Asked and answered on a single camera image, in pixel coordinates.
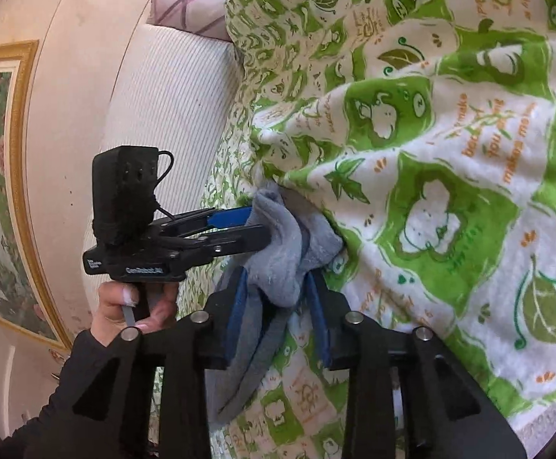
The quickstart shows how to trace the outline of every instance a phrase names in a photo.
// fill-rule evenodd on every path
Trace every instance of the gray cloth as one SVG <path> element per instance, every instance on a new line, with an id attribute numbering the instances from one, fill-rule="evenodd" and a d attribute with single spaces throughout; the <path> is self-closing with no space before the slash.
<path id="1" fill-rule="evenodd" d="M 205 372 L 211 430 L 237 417 L 260 385 L 283 343 L 305 274 L 327 265 L 342 247 L 340 237 L 318 209 L 274 182 L 267 182 L 255 194 L 246 223 L 267 226 L 272 240 L 259 252 L 234 256 L 218 283 L 218 290 L 224 288 L 239 265 L 248 271 L 248 298 L 236 355 L 226 371 Z M 263 294 L 276 306 L 276 314 L 262 333 Z"/>

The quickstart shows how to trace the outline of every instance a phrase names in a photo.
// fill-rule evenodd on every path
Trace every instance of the fleece blanket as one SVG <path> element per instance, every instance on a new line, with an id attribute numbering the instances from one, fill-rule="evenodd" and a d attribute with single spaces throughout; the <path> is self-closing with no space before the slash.
<path id="1" fill-rule="evenodd" d="M 227 27 L 245 77 L 201 205 L 303 194 L 346 243 L 329 286 L 430 326 L 527 445 L 556 409 L 556 0 L 228 0 Z M 340 457 L 347 371 L 313 346 L 301 306 L 216 457 Z"/>

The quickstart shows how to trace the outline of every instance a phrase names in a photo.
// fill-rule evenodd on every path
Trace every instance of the gold picture frame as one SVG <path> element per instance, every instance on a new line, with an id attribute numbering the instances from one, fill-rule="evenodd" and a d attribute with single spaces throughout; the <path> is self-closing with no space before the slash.
<path id="1" fill-rule="evenodd" d="M 38 41 L 0 45 L 0 324 L 57 348 L 72 340 L 46 285 L 25 190 L 25 109 Z"/>

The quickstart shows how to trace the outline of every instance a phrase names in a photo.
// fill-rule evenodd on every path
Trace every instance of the black mount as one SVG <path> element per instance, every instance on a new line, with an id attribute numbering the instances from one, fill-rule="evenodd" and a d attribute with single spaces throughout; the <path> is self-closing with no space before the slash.
<path id="1" fill-rule="evenodd" d="M 28 459 L 144 457 L 158 366 L 165 368 L 159 457 L 209 459 L 204 370 L 225 369 L 233 357 L 245 279 L 237 269 L 203 311 L 171 328 L 148 335 L 124 329 L 108 347 L 105 367 L 72 410 L 53 421 Z M 343 459 L 395 457 L 391 367 L 398 368 L 401 382 L 408 459 L 526 458 L 509 424 L 430 329 L 383 329 L 350 311 L 318 270 L 306 277 L 303 296 L 319 357 L 328 369 L 350 369 Z"/>

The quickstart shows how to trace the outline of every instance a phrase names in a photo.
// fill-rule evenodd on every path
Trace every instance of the human hand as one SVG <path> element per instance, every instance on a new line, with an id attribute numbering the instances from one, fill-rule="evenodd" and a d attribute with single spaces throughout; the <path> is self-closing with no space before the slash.
<path id="1" fill-rule="evenodd" d="M 133 285 L 118 282 L 102 283 L 98 292 L 99 307 L 93 314 L 90 333 L 99 343 L 107 347 L 127 326 L 122 306 L 138 305 L 139 292 Z M 168 327 L 175 321 L 177 296 L 178 283 L 163 285 L 163 296 L 153 306 L 150 316 L 140 319 L 135 326 L 142 333 L 153 333 Z"/>

